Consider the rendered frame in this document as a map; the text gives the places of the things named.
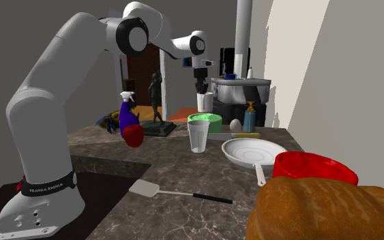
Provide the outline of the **black refrigerator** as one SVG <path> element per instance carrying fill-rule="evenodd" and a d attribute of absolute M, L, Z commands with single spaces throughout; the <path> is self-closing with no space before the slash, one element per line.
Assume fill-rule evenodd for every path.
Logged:
<path fill-rule="evenodd" d="M 227 80 L 233 79 L 234 74 L 234 60 L 235 49 L 234 48 L 221 48 L 220 60 L 219 60 L 219 76 Z"/>

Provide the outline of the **white round column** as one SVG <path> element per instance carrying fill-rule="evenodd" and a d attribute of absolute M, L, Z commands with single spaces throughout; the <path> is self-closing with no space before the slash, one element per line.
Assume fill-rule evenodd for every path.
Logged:
<path fill-rule="evenodd" d="M 253 0 L 237 0 L 234 73 L 238 78 L 245 78 L 248 72 L 252 2 Z"/>

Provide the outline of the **white frying pan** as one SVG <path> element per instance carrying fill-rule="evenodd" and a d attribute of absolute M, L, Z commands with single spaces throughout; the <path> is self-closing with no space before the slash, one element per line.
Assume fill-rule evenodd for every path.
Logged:
<path fill-rule="evenodd" d="M 235 138 L 222 144 L 222 151 L 232 163 L 254 169 L 257 184 L 266 184 L 264 170 L 272 170 L 276 156 L 286 152 L 284 147 L 267 140 L 256 138 Z"/>

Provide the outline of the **white ribbed cup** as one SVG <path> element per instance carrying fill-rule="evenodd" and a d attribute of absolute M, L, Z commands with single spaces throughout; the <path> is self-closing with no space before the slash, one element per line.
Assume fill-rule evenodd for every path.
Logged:
<path fill-rule="evenodd" d="M 204 120 L 192 120 L 188 122 L 190 148 L 193 153 L 204 153 L 210 122 Z"/>

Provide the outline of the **brown bread loaf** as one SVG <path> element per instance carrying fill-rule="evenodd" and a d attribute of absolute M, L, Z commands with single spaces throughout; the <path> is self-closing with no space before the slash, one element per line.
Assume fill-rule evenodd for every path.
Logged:
<path fill-rule="evenodd" d="M 246 240 L 384 240 L 384 188 L 275 177 L 259 190 Z"/>

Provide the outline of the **brown door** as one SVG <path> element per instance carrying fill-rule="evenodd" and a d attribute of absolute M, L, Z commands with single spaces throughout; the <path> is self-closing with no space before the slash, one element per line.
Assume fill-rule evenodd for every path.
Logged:
<path fill-rule="evenodd" d="M 152 74 L 160 71 L 160 50 L 148 44 L 137 56 L 127 56 L 128 78 L 134 80 L 135 102 L 139 106 L 151 106 L 148 88 Z"/>

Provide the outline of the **white mug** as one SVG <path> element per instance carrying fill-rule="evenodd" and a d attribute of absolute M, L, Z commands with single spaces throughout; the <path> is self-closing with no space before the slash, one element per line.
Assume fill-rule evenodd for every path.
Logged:
<path fill-rule="evenodd" d="M 197 110 L 199 113 L 211 113 L 213 110 L 213 93 L 196 94 Z"/>

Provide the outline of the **dark standing figure statue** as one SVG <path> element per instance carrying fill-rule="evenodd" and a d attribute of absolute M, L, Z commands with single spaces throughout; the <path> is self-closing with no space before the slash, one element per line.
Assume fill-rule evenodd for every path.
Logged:
<path fill-rule="evenodd" d="M 158 110 L 161 98 L 162 77 L 160 72 L 152 74 L 148 95 L 153 108 L 153 120 L 143 124 L 146 136 L 167 137 L 177 126 L 173 122 L 164 121 Z"/>

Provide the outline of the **grey and black kitchen counter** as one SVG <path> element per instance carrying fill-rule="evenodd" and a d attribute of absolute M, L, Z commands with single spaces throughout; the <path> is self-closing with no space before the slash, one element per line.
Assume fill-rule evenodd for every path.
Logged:
<path fill-rule="evenodd" d="M 260 78 L 211 78 L 211 91 L 214 94 L 212 113 L 220 115 L 224 125 L 233 119 L 243 124 L 247 102 L 253 102 L 256 126 L 264 127 L 270 86 L 271 80 Z"/>

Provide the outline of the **colourful snack bag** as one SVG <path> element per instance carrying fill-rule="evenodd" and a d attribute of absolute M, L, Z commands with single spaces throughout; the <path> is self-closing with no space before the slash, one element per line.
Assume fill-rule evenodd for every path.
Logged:
<path fill-rule="evenodd" d="M 100 126 L 103 129 L 106 129 L 107 132 L 112 134 L 113 132 L 117 132 L 119 129 L 119 111 L 111 112 L 101 119 L 99 119 L 95 125 Z"/>

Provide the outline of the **green bowl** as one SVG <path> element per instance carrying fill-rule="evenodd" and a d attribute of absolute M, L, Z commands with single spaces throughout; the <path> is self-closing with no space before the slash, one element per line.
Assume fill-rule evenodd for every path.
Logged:
<path fill-rule="evenodd" d="M 188 116 L 188 121 L 203 120 L 210 122 L 209 133 L 220 133 L 222 131 L 222 117 L 213 113 L 196 113 Z"/>

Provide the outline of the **red bowl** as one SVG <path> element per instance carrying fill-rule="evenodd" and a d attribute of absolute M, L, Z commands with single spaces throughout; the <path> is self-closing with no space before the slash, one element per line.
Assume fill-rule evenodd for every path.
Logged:
<path fill-rule="evenodd" d="M 303 151 L 287 151 L 276 156 L 272 177 L 301 179 L 317 177 L 357 185 L 359 178 L 354 171 L 331 158 Z"/>

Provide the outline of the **blue spray bottle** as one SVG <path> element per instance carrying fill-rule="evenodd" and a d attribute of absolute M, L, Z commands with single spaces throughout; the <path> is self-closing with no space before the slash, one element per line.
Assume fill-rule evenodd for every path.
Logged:
<path fill-rule="evenodd" d="M 123 136 L 123 130 L 127 126 L 140 123 L 138 117 L 131 112 L 130 101 L 134 102 L 132 97 L 134 94 L 135 92 L 133 91 L 122 91 L 120 93 L 120 96 L 123 99 L 119 111 L 119 130 L 121 132 L 121 136 Z"/>

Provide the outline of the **red apple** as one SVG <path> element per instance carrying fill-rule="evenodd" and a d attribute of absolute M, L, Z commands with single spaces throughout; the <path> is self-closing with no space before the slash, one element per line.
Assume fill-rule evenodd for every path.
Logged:
<path fill-rule="evenodd" d="M 123 139 L 129 147 L 139 147 L 143 143 L 144 129 L 139 124 L 126 126 L 123 131 Z"/>

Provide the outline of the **blue bottle with yellow pump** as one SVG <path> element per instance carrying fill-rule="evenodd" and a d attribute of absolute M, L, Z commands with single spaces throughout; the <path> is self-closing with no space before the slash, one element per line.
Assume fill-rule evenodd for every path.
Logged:
<path fill-rule="evenodd" d="M 248 108 L 244 113 L 243 119 L 243 131 L 244 132 L 255 132 L 255 124 L 256 124 L 256 112 L 253 108 L 253 102 L 247 101 Z"/>

